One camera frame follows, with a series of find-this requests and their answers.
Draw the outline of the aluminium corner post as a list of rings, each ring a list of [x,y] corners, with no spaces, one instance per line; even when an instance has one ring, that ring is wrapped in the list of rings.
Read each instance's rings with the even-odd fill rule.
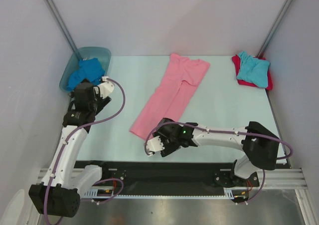
[[[54,20],[57,22],[58,27],[60,28],[64,38],[66,39],[69,47],[71,48],[71,50],[73,52],[76,52],[78,50],[72,36],[71,33],[69,32],[54,0],[44,0],[44,2],[46,3],[50,13],[52,14]]]
[[[259,49],[259,52],[257,53],[258,58],[262,58],[265,55],[267,49],[269,48],[272,40],[274,39],[278,29],[280,28],[281,24],[283,23],[284,18],[288,14],[289,9],[293,5],[294,1],[295,0],[285,0],[284,1],[274,23],[271,26],[269,33],[267,34],[264,42],[262,43],[262,45]]]

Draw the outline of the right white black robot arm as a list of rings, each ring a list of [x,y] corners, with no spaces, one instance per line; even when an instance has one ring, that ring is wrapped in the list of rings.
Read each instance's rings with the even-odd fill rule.
[[[246,127],[217,130],[197,123],[175,122],[163,118],[145,141],[145,152],[160,152],[166,157],[180,148],[217,146],[244,153],[233,162],[225,175],[216,174],[215,181],[223,187],[239,187],[259,169],[273,171],[276,168],[279,139],[263,125],[251,121]]]

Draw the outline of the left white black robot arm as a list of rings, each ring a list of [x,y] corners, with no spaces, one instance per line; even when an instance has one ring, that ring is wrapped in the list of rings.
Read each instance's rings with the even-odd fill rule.
[[[96,115],[111,101],[114,85],[105,80],[99,85],[84,80],[73,90],[73,100],[64,115],[58,148],[41,182],[31,185],[29,197],[40,214],[72,218],[80,199],[96,182],[106,184],[110,171],[105,162],[90,161],[72,178],[76,159]]]

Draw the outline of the blue crumpled t shirt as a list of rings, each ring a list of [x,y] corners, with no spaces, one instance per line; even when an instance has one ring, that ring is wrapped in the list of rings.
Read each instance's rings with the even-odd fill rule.
[[[105,70],[102,68],[100,61],[97,58],[89,60],[80,60],[79,69],[73,72],[68,79],[67,91],[72,91],[83,80],[88,80],[93,85],[99,85]]]

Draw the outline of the front aluminium rail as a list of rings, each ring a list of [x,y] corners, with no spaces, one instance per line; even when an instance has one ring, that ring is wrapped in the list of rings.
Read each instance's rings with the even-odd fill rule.
[[[71,178],[75,178],[84,169],[73,169]],[[36,183],[40,183],[47,169],[41,169]],[[257,171],[259,182],[262,182],[263,172]],[[282,190],[306,190],[308,189],[304,174],[301,169],[276,169],[265,172],[264,189],[282,189]]]

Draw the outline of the right aluminium corner post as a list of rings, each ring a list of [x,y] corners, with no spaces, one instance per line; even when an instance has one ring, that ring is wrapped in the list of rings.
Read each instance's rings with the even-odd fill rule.
[[[284,18],[288,14],[289,9],[293,5],[294,1],[295,0],[285,0],[284,1],[274,23],[271,26],[269,33],[267,34],[264,42],[262,43],[262,45],[259,49],[259,52],[257,53],[258,58],[262,58],[265,55],[267,49],[269,48],[272,40],[274,39],[278,29],[280,28],[281,24],[283,23]]]

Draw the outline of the left aluminium corner post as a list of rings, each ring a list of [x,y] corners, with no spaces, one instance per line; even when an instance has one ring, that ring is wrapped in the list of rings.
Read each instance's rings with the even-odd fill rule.
[[[64,38],[66,39],[69,47],[71,48],[71,50],[73,52],[76,52],[78,50],[72,36],[71,33],[69,32],[54,0],[44,0],[44,2],[46,3],[50,13],[52,14],[54,20],[57,22],[58,27],[60,28]]]

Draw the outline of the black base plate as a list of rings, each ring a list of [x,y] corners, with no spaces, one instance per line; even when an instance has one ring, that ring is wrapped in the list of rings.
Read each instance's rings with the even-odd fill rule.
[[[246,180],[236,178],[232,163],[77,161],[75,168],[86,165],[101,165],[103,179],[117,178],[104,185],[114,185],[123,196],[217,196],[225,188],[254,189],[260,184],[256,172]]]

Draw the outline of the teal plastic bin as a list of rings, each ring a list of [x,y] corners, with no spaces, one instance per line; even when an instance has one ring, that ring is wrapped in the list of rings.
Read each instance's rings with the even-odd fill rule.
[[[63,72],[59,87],[63,92],[71,92],[83,80],[98,85],[107,74],[111,60],[110,50],[103,47],[82,47],[74,52]]]

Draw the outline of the pink t shirt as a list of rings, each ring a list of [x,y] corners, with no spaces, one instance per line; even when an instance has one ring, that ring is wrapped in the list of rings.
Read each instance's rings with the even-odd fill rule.
[[[160,85],[147,101],[130,132],[145,140],[163,118],[178,121],[210,68],[202,59],[176,53],[170,60]]]

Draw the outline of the teal folded t shirt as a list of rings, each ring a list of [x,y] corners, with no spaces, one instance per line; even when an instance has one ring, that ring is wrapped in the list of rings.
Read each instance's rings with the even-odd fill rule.
[[[241,59],[241,67],[237,79],[254,83],[259,88],[266,88],[270,62],[248,55],[245,51],[238,53],[238,56]]]

